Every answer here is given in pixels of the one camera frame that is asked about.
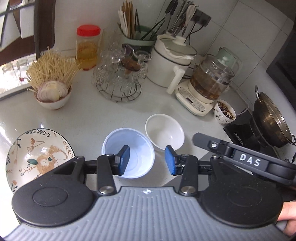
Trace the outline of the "person's right hand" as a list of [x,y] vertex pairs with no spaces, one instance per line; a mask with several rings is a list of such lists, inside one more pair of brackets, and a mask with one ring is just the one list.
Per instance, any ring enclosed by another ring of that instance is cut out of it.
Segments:
[[292,236],[296,231],[296,202],[284,202],[282,211],[277,219],[277,221],[286,220],[287,224],[284,229],[284,233],[288,236]]

